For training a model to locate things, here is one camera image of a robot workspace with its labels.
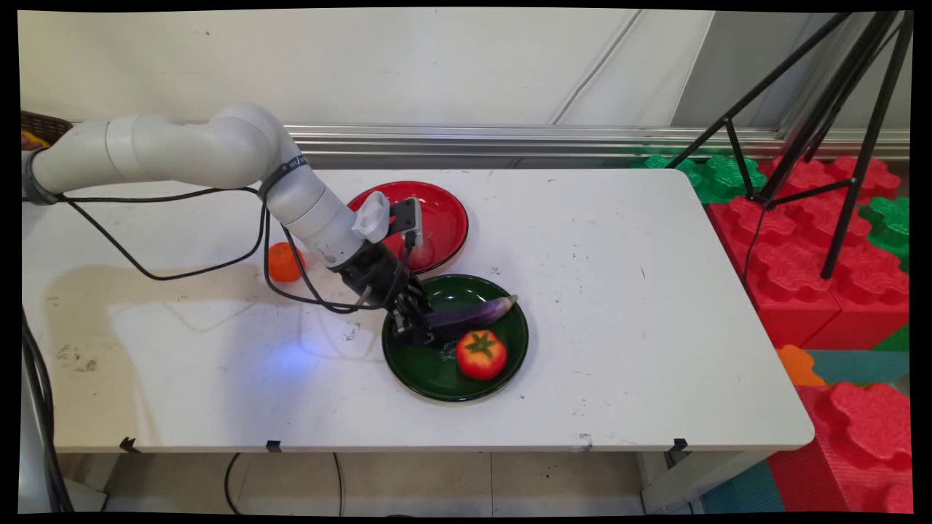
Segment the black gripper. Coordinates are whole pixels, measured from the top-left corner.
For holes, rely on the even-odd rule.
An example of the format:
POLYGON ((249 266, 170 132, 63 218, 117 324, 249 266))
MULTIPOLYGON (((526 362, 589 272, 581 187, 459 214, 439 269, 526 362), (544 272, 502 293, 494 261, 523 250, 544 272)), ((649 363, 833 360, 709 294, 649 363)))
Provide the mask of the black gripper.
POLYGON ((434 334, 425 315, 433 312, 428 296, 407 263, 383 243, 364 242, 345 262, 331 269, 350 290, 363 299, 364 309, 392 312, 396 341, 426 346, 434 334))

